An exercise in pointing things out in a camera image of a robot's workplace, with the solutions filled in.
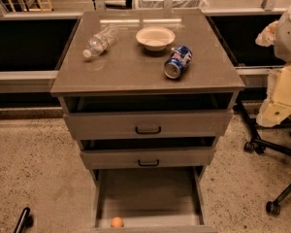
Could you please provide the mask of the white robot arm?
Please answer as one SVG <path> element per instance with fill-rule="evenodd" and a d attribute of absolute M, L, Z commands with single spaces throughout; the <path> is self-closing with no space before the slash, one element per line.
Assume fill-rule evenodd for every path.
<path fill-rule="evenodd" d="M 259 125 L 273 127 L 291 115 L 291 5 L 258 34 L 255 43 L 273 46 L 275 56 L 285 62 L 281 69 L 269 72 L 267 98 L 256 118 Z"/>

